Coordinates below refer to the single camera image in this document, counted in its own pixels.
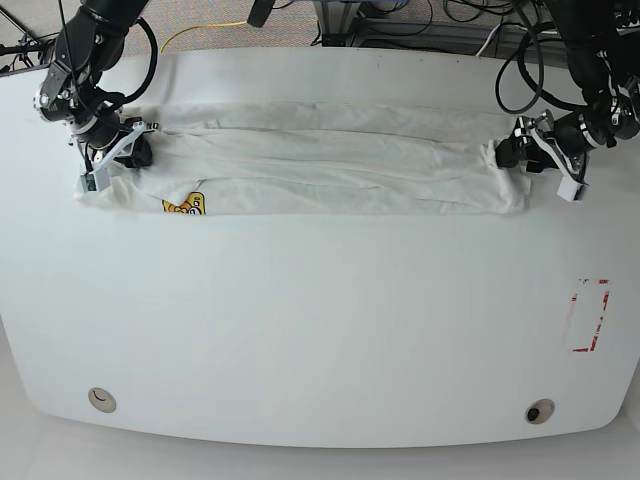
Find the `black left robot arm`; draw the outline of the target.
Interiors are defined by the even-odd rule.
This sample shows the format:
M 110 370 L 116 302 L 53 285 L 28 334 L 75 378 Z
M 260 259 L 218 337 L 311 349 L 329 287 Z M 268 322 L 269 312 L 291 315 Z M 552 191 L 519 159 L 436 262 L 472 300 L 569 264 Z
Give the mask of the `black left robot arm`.
M 565 169 L 570 178 L 584 178 L 591 151 L 613 148 L 620 140 L 639 133 L 639 33 L 620 33 L 638 24 L 636 1 L 547 1 L 550 17 L 533 25 L 521 19 L 526 32 L 512 60 L 536 100 L 565 111 L 565 116 L 535 120 L 525 118 L 526 109 L 515 111 L 518 120 L 511 135 L 496 149 L 501 168 L 524 162 L 530 172 Z M 572 80 L 580 89 L 580 104 L 564 102 L 547 92 L 544 78 L 531 77 L 524 54 L 533 48 L 541 58 L 544 30 L 554 29 L 565 47 Z

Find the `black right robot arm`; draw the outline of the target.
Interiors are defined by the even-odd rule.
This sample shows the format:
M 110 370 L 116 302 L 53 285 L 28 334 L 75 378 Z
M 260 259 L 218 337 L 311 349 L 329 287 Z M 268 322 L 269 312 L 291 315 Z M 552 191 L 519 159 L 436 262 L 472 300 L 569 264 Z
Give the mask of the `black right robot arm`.
M 156 72 L 159 48 L 142 17 L 146 5 L 145 1 L 83 1 L 70 20 L 62 21 L 53 61 L 35 98 L 36 109 L 45 121 L 68 125 L 87 167 L 97 153 L 114 151 L 139 121 L 123 120 L 119 112 L 145 93 Z M 126 36 L 135 25 L 142 28 L 151 48 L 146 76 L 131 94 L 106 91 L 99 81 L 120 60 Z

